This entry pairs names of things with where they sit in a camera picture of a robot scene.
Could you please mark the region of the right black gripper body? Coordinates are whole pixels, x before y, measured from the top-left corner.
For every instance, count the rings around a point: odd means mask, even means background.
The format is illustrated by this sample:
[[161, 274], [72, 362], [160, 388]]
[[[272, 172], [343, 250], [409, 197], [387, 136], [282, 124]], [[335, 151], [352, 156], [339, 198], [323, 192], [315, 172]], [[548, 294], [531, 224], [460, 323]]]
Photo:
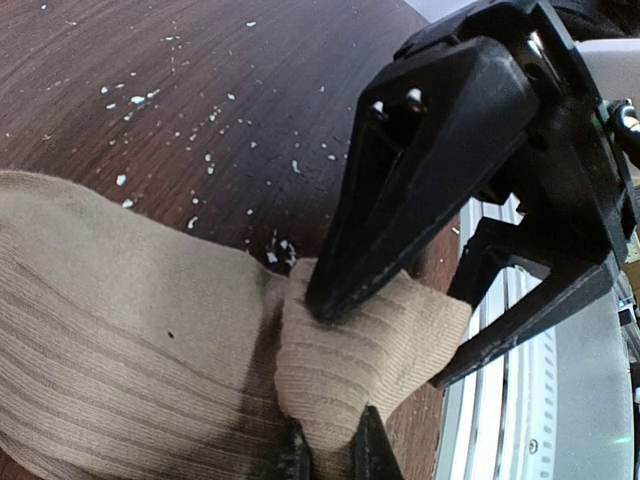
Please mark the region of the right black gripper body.
[[601, 98], [568, 31], [546, 1], [483, 1], [467, 7], [416, 33], [394, 61], [480, 36], [509, 50], [539, 108], [522, 145], [468, 199], [501, 204], [515, 197], [523, 209], [522, 221], [511, 225], [483, 220], [475, 234], [518, 232], [563, 250], [570, 243], [609, 249], [619, 270], [638, 221], [628, 191], [628, 168], [615, 142], [617, 118], [629, 106], [608, 105]]

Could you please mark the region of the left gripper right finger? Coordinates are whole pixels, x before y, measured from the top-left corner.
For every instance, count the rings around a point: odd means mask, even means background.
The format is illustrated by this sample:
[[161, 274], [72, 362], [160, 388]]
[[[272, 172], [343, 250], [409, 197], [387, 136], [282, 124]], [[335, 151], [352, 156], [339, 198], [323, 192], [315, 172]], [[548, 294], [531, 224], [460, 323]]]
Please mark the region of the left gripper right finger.
[[384, 423], [374, 406], [366, 406], [352, 439], [355, 480], [403, 480]]

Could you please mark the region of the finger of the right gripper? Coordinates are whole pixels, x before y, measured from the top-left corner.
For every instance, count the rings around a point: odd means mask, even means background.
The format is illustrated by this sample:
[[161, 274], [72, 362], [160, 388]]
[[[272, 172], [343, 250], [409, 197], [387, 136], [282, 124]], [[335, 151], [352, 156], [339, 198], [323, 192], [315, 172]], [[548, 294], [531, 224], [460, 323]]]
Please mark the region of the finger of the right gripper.
[[515, 267], [540, 283], [465, 341], [429, 380], [432, 386], [448, 387], [578, 313], [608, 293], [618, 273], [617, 259], [609, 249], [570, 243], [563, 250], [518, 232], [481, 232], [464, 247], [448, 295], [476, 310], [497, 275]]
[[514, 57], [489, 37], [385, 66], [357, 103], [310, 313], [338, 321], [388, 284], [522, 145], [538, 108]]

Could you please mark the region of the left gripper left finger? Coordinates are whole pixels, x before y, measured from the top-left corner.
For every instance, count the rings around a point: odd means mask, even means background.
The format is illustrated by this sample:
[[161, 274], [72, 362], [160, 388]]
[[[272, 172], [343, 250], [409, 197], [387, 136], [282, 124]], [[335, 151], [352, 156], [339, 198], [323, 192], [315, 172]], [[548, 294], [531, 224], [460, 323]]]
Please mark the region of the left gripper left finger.
[[297, 420], [287, 419], [283, 433], [267, 456], [259, 479], [310, 480], [312, 473], [312, 453], [302, 426]]

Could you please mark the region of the tan brown sock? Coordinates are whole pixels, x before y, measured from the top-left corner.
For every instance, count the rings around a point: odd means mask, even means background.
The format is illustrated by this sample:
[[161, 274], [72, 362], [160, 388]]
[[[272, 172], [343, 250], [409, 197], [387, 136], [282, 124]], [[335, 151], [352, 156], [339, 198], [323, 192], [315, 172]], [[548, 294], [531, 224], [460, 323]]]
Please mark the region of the tan brown sock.
[[1, 175], [1, 447], [44, 479], [255, 479], [288, 419], [322, 479], [352, 472], [458, 348], [468, 304], [406, 274], [341, 324], [289, 276], [71, 182]]

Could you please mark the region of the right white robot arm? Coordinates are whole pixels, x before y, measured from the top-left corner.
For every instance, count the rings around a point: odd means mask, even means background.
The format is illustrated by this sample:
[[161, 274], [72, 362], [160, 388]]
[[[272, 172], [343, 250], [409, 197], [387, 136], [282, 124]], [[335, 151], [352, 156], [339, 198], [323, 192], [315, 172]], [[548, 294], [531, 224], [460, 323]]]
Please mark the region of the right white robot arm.
[[479, 222], [449, 294], [480, 305], [520, 267], [538, 285], [462, 344], [446, 387], [608, 294], [639, 222], [636, 111], [578, 51], [631, 40], [633, 1], [478, 1], [412, 35], [361, 93], [342, 189], [305, 303], [335, 323], [378, 293], [470, 200]]

